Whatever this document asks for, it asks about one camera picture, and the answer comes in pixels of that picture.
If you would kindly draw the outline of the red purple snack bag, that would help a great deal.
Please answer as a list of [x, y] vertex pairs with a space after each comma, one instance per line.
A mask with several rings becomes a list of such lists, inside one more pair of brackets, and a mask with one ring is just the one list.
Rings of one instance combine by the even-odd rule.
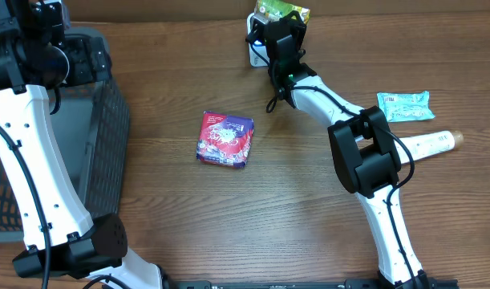
[[205, 163], [242, 168], [248, 161], [253, 130], [251, 118], [205, 111], [196, 158]]

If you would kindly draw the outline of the teal snack packet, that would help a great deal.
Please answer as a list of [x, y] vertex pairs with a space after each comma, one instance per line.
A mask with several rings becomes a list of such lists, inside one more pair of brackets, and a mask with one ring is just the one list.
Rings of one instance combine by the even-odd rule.
[[377, 99], [380, 109], [391, 123], [435, 118], [430, 109], [428, 91], [409, 94], [378, 92]]

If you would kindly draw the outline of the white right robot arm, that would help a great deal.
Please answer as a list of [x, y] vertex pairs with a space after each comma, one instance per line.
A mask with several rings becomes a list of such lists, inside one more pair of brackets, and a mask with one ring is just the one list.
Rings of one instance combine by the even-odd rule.
[[268, 56], [275, 97], [327, 127], [334, 169], [346, 191], [355, 194], [365, 211], [379, 257], [382, 288], [429, 288], [430, 281], [415, 257], [399, 204], [400, 151], [407, 146], [391, 132], [380, 108], [365, 109], [331, 91], [301, 61], [306, 24], [293, 10], [274, 21], [254, 13], [249, 43], [260, 42]]

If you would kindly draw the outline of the green tea drink carton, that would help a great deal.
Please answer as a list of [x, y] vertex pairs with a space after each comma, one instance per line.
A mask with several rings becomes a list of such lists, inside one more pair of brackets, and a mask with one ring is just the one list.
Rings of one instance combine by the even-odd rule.
[[297, 11], [305, 24], [309, 22], [310, 9], [283, 2], [282, 0], [257, 0], [254, 7], [255, 13], [263, 14], [272, 21], [285, 17], [291, 11]]

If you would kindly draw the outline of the white conditioner tube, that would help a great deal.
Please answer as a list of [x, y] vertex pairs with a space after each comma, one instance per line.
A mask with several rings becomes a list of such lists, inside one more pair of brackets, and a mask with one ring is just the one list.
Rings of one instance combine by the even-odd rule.
[[441, 131], [400, 139], [410, 151], [413, 160], [421, 160], [439, 153], [458, 149], [464, 144], [461, 131]]

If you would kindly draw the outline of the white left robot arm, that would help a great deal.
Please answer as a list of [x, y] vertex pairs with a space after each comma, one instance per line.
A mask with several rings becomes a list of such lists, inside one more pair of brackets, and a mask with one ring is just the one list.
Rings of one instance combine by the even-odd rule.
[[164, 272], [128, 246], [114, 213], [93, 218], [72, 185], [49, 91], [111, 79], [99, 36], [70, 34], [60, 1], [0, 1], [0, 159], [22, 219], [25, 250], [13, 265], [43, 286], [64, 275], [89, 285], [166, 288]]

